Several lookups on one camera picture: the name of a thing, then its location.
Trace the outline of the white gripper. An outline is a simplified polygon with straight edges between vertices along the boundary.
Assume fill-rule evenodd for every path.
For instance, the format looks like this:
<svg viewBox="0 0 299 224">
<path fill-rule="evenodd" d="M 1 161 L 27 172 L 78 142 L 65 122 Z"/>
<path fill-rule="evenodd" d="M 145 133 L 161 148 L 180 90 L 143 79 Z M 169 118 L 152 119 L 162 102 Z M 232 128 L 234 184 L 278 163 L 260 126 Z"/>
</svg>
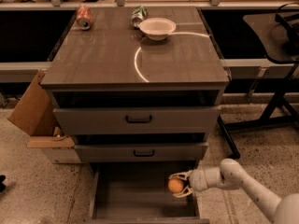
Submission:
<svg viewBox="0 0 299 224">
<path fill-rule="evenodd" d="M 190 170 L 187 172 L 179 172 L 171 174 L 170 179 L 177 178 L 183 181 L 188 181 L 190 185 L 185 187 L 176 187 L 173 195 L 177 198 L 187 197 L 192 194 L 192 190 L 201 192 L 208 189 L 206 175 L 203 170 Z"/>
</svg>

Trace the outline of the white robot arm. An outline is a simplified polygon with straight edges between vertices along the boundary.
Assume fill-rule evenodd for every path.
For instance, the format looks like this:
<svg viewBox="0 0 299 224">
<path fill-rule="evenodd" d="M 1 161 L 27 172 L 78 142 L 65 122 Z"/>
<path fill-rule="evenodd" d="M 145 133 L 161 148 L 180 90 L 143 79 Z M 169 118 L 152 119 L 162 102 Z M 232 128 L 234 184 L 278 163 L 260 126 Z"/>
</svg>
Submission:
<svg viewBox="0 0 299 224">
<path fill-rule="evenodd" d="M 212 188 L 242 189 L 272 224 L 299 224 L 298 193 L 278 197 L 233 159 L 224 159 L 217 167 L 175 173 L 168 178 L 168 189 L 177 198 Z"/>
</svg>

